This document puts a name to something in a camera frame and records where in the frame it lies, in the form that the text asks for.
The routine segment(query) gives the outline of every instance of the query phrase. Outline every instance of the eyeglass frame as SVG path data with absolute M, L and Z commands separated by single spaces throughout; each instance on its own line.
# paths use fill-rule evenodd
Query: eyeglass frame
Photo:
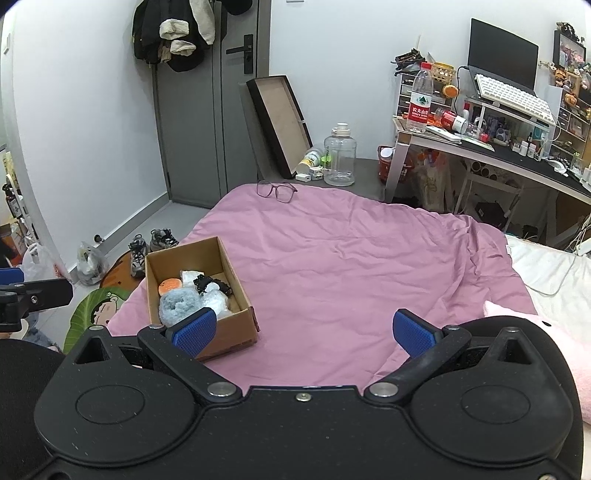
M 258 191 L 258 187 L 259 187 L 259 185 L 261 185 L 261 186 L 262 186 L 262 185 L 270 185 L 270 186 L 271 186 L 271 190 L 269 190 L 269 193 L 268 193 L 268 195 L 261 195 L 261 194 L 259 193 L 259 191 Z M 290 199 L 289 199 L 287 202 L 282 202 L 282 201 L 279 199 L 279 187 L 289 187 L 289 188 L 290 188 L 290 190 L 291 190 L 291 197 L 290 197 Z M 291 202 L 291 201 L 294 199 L 294 193 L 296 193 L 296 192 L 297 192 L 297 188 L 295 188 L 295 187 L 294 187 L 294 186 L 293 186 L 291 183 L 289 183 L 289 182 L 280 183 L 280 184 L 276 185 L 276 184 L 274 184 L 274 183 L 271 183 L 270 181 L 267 181 L 267 180 L 260 180 L 259 182 L 257 182 L 257 183 L 256 183 L 256 194 L 257 194 L 259 197 L 261 197 L 261 198 L 264 198 L 264 199 L 267 199 L 267 198 L 269 198 L 269 197 L 271 196 L 271 193 L 273 193 L 273 190 L 275 190 L 275 199 L 276 199 L 278 202 L 280 202 L 280 203 L 285 203 L 285 204 L 288 204 L 288 203 L 290 203 L 290 202 Z

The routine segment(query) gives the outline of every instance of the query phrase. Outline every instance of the pink plush toy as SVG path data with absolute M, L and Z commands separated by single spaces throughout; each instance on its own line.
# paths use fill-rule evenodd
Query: pink plush toy
M 484 315 L 485 317 L 508 315 L 524 318 L 535 323 L 552 338 L 573 374 L 574 383 L 577 385 L 577 391 L 579 392 L 583 421 L 591 423 L 591 362 L 587 360 L 589 355 L 585 353 L 583 345 L 573 340 L 563 329 L 554 325 L 552 320 L 540 315 L 514 312 L 491 301 L 484 302 Z

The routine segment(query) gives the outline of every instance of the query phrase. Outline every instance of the shoe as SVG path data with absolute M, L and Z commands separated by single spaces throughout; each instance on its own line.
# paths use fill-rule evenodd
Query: shoe
M 150 242 L 150 251 L 157 252 L 158 250 L 164 250 L 165 248 L 172 248 L 178 245 L 178 240 L 173 237 L 170 230 L 165 228 L 164 230 L 152 230 L 152 241 Z
M 148 244 L 144 237 L 136 235 L 129 244 L 129 250 L 131 250 L 131 276 L 134 278 L 145 277 Z

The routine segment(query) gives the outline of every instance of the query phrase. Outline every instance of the pink blanket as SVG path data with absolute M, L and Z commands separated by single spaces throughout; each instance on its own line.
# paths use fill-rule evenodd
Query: pink blanket
M 254 185 L 226 195 L 184 242 L 220 236 L 256 311 L 256 345 L 207 363 L 240 385 L 365 387 L 404 362 L 392 317 L 436 326 L 483 316 L 485 300 L 535 314 L 505 237 L 468 216 L 299 186 L 290 204 Z M 145 282 L 109 323 L 148 324 Z

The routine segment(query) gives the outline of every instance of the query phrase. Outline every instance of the silver bolt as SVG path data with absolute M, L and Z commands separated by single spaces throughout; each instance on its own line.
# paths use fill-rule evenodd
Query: silver bolt
M 215 382 L 209 385 L 207 391 L 214 397 L 229 397 L 236 393 L 236 385 L 230 382 Z
M 301 392 L 295 396 L 295 399 L 297 401 L 310 401 L 312 400 L 312 395 L 310 395 L 309 393 Z
M 379 382 L 370 386 L 369 392 L 374 397 L 388 398 L 398 393 L 398 387 L 390 382 Z

